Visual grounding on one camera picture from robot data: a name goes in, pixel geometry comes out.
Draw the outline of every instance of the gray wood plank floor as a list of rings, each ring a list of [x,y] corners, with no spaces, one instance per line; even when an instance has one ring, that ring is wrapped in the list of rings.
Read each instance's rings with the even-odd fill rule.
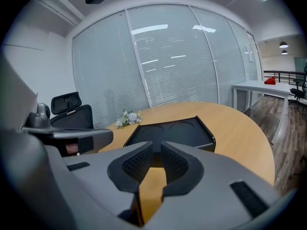
[[[271,142],[283,108],[283,99],[261,97],[245,114],[258,124]],[[289,180],[293,173],[301,172],[305,165],[300,163],[307,155],[307,107],[289,104],[287,124],[283,125],[278,141],[271,148],[275,162],[275,188],[284,195],[298,186],[299,176]]]

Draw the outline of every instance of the round wooden table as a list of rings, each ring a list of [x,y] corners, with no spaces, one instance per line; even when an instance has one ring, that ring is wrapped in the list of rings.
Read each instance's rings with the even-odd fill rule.
[[[275,166],[272,149],[262,130],[245,114],[224,105],[206,102],[183,102],[156,106],[141,111],[142,125],[176,121],[196,115],[213,133],[215,153],[234,159],[265,181],[274,184]],[[108,127],[114,134],[111,144],[99,152],[122,148],[137,124],[118,128]],[[163,168],[150,168],[140,185],[144,221],[161,205],[162,189],[166,186]]]

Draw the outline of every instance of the chair headrest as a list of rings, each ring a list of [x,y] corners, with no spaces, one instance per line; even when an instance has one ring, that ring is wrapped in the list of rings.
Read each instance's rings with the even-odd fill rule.
[[[81,106],[82,101],[79,92],[73,92],[53,97],[51,100],[51,112],[58,115],[64,112],[72,112],[75,107]]]

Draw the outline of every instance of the red object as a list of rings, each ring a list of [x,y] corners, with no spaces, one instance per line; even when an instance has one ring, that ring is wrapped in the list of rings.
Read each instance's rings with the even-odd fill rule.
[[[264,83],[275,85],[276,84],[275,77],[267,79]]]

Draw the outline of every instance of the white table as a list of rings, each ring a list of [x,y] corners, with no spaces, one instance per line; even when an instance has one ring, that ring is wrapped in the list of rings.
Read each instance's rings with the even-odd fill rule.
[[[270,85],[270,84],[264,84],[264,82],[262,81],[248,80],[245,82],[234,84],[233,88],[234,88],[234,108],[235,109],[237,109],[237,92],[236,92],[237,90],[249,91],[248,92],[249,109],[251,109],[253,91],[265,93],[265,94],[273,94],[273,95],[278,95],[278,96],[283,97],[282,115],[280,117],[277,130],[271,141],[271,143],[274,144],[278,138],[279,132],[282,128],[282,125],[287,115],[288,95],[291,94],[289,85],[287,83],[279,83],[279,82],[277,82],[276,85]]]

